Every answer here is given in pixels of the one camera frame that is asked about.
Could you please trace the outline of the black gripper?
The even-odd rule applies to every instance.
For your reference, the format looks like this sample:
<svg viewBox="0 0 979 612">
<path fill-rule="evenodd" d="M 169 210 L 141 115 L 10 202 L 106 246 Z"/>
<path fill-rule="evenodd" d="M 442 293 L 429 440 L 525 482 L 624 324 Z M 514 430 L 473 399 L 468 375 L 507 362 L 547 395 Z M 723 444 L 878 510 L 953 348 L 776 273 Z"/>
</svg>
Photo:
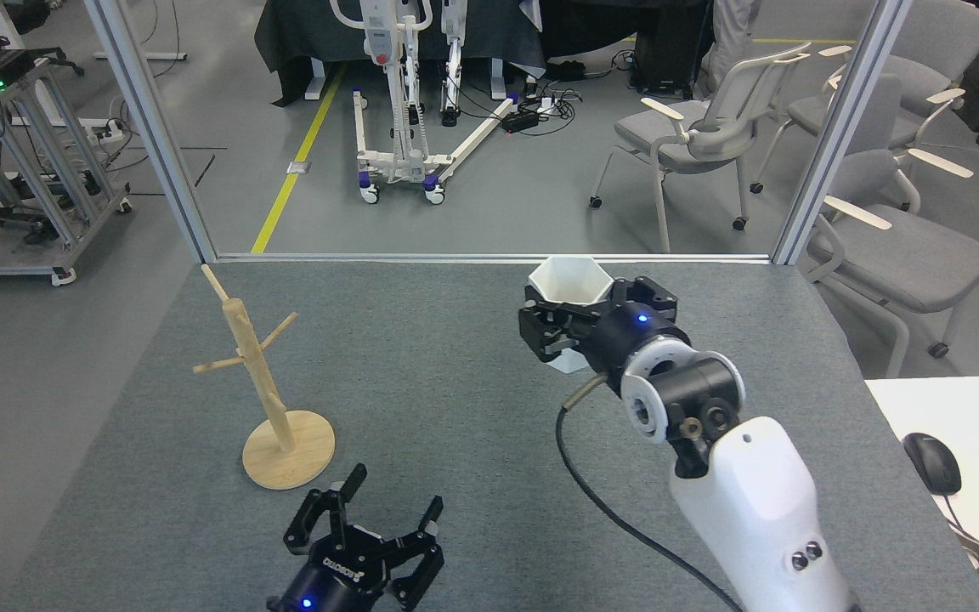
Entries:
<svg viewBox="0 0 979 612">
<path fill-rule="evenodd" d="M 677 297 L 648 276 L 617 278 L 610 302 L 617 309 L 601 317 L 601 302 L 569 303 L 544 298 L 528 284 L 519 310 L 519 333 L 541 363 L 551 363 L 564 349 L 578 348 L 588 365 L 609 379 L 621 378 L 630 355 L 659 336 L 687 345 L 687 333 L 675 324 Z"/>
<path fill-rule="evenodd" d="M 283 595 L 267 599 L 269 611 L 370 611 L 383 597 L 391 570 L 419 558 L 407 576 L 393 578 L 388 591 L 404 611 L 415 611 L 445 564 L 438 544 L 436 520 L 443 512 L 442 496 L 428 504 L 418 527 L 407 535 L 386 540 L 376 532 L 350 527 L 346 504 L 368 476 L 363 462 L 350 475 L 326 490 L 311 489 L 284 534 L 291 554 L 308 555 Z M 330 535 L 310 546 L 311 531 L 329 514 Z M 383 545 L 383 561 L 370 559 Z"/>
</svg>

